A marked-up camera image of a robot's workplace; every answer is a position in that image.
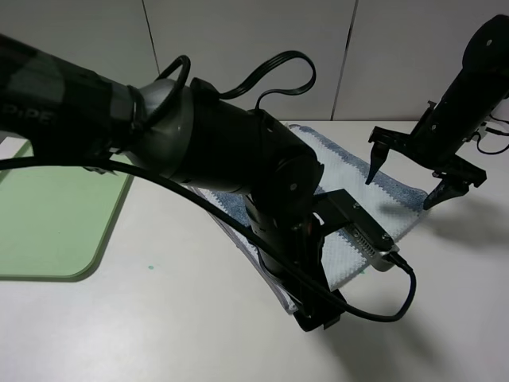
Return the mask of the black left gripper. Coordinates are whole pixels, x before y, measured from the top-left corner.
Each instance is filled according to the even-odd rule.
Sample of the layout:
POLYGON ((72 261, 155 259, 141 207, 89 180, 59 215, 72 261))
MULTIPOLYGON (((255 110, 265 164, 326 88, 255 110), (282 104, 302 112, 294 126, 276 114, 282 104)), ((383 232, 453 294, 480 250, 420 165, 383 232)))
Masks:
POLYGON ((344 310, 312 292, 286 268, 292 264, 322 287, 327 286, 321 262, 324 238, 319 233, 317 218, 308 216, 292 227, 285 226, 256 207, 251 196, 244 196, 243 202, 251 231, 271 249, 270 252, 258 249, 262 271, 293 303, 297 324, 305 332, 336 324, 344 310))

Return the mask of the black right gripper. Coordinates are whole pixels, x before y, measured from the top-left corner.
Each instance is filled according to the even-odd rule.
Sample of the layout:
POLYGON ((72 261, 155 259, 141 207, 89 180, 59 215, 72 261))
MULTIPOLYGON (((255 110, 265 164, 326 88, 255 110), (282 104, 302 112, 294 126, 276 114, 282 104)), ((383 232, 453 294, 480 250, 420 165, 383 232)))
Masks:
POLYGON ((365 184, 372 183, 390 150, 394 150, 445 178, 423 201, 424 210, 464 196, 469 184, 480 186, 487 179, 486 172, 458 157, 456 152, 507 94, 507 71, 461 70, 440 102, 429 105, 409 134, 382 127, 373 129, 365 184))

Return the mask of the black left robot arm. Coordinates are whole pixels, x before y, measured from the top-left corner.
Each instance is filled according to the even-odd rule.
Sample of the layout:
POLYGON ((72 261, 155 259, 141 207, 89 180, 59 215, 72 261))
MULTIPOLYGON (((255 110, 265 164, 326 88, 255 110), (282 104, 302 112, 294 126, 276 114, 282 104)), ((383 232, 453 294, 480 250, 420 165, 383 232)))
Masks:
POLYGON ((154 82, 135 88, 4 36, 1 128, 26 138, 33 156, 4 160, 1 167, 123 172, 194 203, 200 201, 195 187, 239 194, 247 226, 207 201, 200 204, 257 248, 262 271, 295 303, 303 330, 328 328, 346 302, 329 290, 321 263, 328 230, 317 213, 329 199, 315 192, 324 167, 311 147, 266 111, 231 104, 297 57, 297 51, 280 53, 220 93, 189 78, 191 62, 183 55, 154 82))

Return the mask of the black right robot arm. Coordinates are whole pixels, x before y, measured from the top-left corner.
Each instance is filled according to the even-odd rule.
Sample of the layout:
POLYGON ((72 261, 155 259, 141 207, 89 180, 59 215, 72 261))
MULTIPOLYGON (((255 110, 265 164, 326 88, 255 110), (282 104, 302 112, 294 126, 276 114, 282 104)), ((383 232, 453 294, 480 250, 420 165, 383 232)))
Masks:
POLYGON ((508 17, 485 22, 469 41, 462 67, 441 100, 429 103, 409 134, 375 127, 367 183, 371 183, 391 150, 440 178, 423 202, 429 210, 464 196, 487 179, 485 170, 457 155, 488 115, 508 97, 508 17))

